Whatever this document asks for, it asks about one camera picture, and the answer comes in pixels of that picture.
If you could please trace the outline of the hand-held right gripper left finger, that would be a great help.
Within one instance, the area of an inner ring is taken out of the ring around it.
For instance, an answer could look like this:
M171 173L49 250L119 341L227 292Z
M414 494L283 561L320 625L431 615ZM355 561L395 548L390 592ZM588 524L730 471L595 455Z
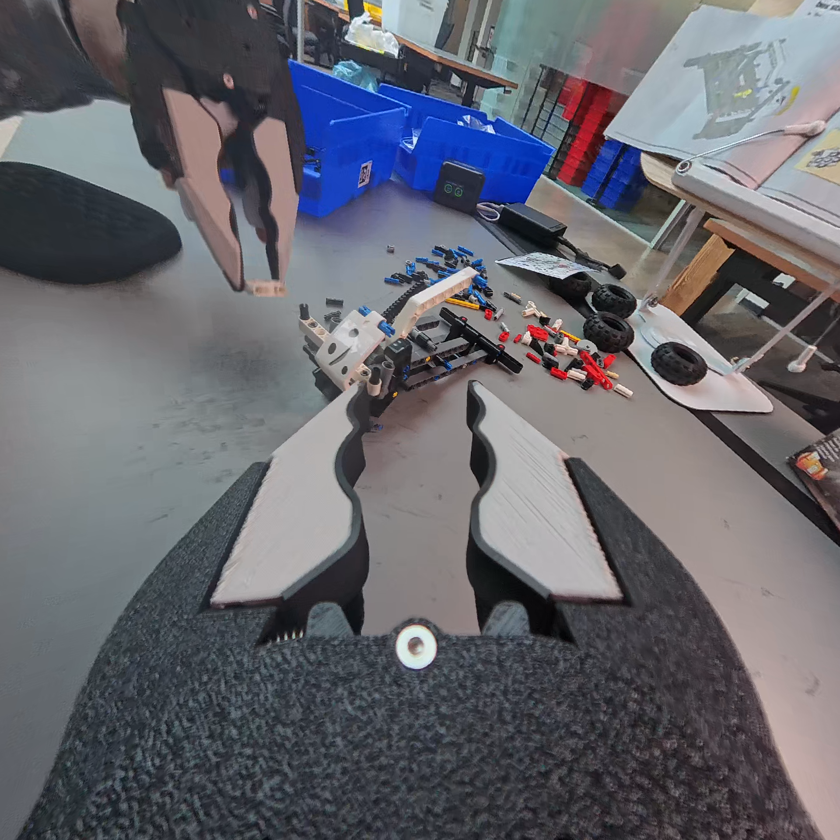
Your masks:
M369 419L353 385L271 454L210 595L211 607L289 603L336 563L364 564L361 503Z

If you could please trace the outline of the blue bin with square tag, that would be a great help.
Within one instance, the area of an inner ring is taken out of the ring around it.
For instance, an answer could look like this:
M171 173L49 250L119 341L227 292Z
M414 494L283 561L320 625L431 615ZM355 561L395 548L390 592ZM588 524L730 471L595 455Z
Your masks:
M411 108L292 60L307 150L299 210L326 217L387 182Z

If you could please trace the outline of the white spotted toy panel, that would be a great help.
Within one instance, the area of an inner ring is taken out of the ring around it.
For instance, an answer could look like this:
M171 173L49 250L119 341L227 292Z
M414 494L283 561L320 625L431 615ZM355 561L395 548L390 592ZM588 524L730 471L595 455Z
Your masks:
M366 360L387 338L382 322L375 310L353 310L323 339L314 363L340 390L347 391L368 370Z

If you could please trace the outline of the grey black toy chassis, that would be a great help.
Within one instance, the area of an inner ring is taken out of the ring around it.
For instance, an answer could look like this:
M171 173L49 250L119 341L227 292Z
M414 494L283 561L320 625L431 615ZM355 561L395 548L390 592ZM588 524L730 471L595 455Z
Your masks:
M473 325L461 308L447 304L458 291L465 290L476 278L473 269L462 269L430 287L399 287L399 294L383 311L369 306L355 309L328 308L322 320L314 318L307 304L299 306L299 329L302 349L313 364L312 376L320 393L329 401L336 400L355 386L362 386L369 399L371 428L376 419L401 395L425 385L439 382L477 364L500 367L511 375L522 371L519 362L500 338L492 337ZM332 384L314 363L323 339L353 310L375 310L383 317L381 329L387 338L366 360L367 371L347 391Z

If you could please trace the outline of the instruction booklet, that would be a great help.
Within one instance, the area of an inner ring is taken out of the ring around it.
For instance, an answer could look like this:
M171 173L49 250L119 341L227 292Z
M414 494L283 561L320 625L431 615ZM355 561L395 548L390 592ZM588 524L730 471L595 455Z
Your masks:
M839 106L838 11L765 17L713 6L690 14L605 137L705 164L760 188Z

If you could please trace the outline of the person's left forearm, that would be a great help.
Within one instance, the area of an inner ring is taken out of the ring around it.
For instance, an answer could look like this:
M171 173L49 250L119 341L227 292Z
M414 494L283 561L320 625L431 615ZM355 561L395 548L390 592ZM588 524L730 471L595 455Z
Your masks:
M87 104L87 70L57 2L1 2L1 120Z

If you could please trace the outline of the pile of red white pieces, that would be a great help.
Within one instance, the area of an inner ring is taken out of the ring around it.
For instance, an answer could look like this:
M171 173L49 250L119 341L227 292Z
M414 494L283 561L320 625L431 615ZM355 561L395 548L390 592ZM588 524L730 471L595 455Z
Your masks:
M522 307L520 328L509 329L501 322L502 314L499 309L493 316L499 322L502 349L519 348L552 379L575 383L585 392L601 389L627 400L634 397L615 368L616 352L600 350L594 342L565 331L561 318L552 320L534 301Z

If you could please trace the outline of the white storage container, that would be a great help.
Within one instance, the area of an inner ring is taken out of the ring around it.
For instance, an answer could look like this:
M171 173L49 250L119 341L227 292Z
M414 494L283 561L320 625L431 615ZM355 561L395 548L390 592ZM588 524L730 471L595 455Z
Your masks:
M381 25L398 38L435 46L448 1L381 1Z

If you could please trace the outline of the brown top table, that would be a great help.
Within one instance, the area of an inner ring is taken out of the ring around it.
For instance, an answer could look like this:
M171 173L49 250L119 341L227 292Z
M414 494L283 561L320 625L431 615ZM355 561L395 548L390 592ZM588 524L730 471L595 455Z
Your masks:
M373 13L366 3L359 2L306 2L311 11L304 13L304 26L315 32L322 40L322 50L332 60L354 60L380 70L384 77L391 79L398 87L413 91L428 91L433 78L450 80L455 75L465 85L462 91L462 103L471 106L478 88L501 88L509 93L518 88L515 81L504 78L482 67L477 67L466 59L458 57L435 46L425 46L407 38L398 38L400 53L396 58L384 56L367 49L345 43L343 36L352 18L362 15L366 10L378 25L382 27L382 8Z

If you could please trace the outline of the blue plastic bin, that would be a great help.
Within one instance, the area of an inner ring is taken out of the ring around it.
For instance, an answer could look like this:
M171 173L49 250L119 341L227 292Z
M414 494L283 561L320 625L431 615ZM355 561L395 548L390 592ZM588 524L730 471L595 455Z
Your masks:
M486 174L482 201L525 203L553 157L551 145L502 118L387 84L378 92L408 107L395 172L414 190L432 192L441 164L458 161ZM458 125L465 114L491 123L496 133Z

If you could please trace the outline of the white booklet stand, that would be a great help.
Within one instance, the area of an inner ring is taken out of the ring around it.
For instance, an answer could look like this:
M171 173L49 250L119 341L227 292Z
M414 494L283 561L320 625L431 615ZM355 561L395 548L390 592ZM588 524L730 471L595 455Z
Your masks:
M782 142L787 153L764 182L751 189L733 175L722 156L744 151L748 144ZM830 119L784 126L746 139L721 144L711 142L703 152L668 150L652 145L644 154L669 160L653 183L681 196L690 214L677 242L645 297L638 303L630 323L636 337L629 353L659 390L692 410L718 413L773 411L770 399L746 376L746 370L792 333L819 305L838 293L838 113ZM783 261L779 271L800 281L813 279L818 296L752 356L736 364L727 362L688 324L688 312L678 315L668 303L674 280L664 283L703 214L709 214L728 231L718 234L736 249L769 265L771 257ZM709 372L699 383L678 385L657 373L653 353L666 342L684 344L707 362Z

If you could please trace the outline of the black power adapter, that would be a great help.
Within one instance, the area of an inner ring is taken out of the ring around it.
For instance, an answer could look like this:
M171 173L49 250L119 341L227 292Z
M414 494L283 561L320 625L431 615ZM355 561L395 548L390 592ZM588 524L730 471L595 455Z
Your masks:
M503 228L543 246L556 245L564 237L568 228L566 224L525 203L502 205L497 223Z

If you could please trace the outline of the sticker sheet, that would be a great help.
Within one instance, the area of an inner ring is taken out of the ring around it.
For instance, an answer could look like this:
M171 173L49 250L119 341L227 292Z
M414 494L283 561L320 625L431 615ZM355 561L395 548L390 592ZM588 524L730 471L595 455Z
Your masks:
M496 263L499 266L531 271L543 277L556 279L565 279L590 270L571 260L540 252L498 259Z

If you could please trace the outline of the wooden side table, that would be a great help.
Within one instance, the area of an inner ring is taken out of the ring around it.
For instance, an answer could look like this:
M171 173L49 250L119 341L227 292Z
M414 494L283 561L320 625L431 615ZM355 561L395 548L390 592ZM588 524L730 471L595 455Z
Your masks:
M818 255L806 245L795 241L791 235L776 233L725 207L685 192L673 184L676 166L677 161L667 156L646 152L642 154L646 178L654 186L677 196L686 205L689 213L682 233L692 236L688 222L691 215L700 210L711 218L705 225L711 237L667 290L654 293L663 305L679 316L687 314L711 290L712 282L718 278L720 269L735 249L759 259L811 289L822 292L832 288L830 298L838 301L838 262Z

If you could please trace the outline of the stack of red blue crates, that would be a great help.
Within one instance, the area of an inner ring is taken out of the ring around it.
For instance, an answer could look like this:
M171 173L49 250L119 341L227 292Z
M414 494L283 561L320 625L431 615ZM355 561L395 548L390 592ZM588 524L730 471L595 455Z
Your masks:
M600 209L634 210L648 185L642 151L606 137L626 97L559 71L546 80L545 88L532 133L556 143L546 176L578 189L586 202Z

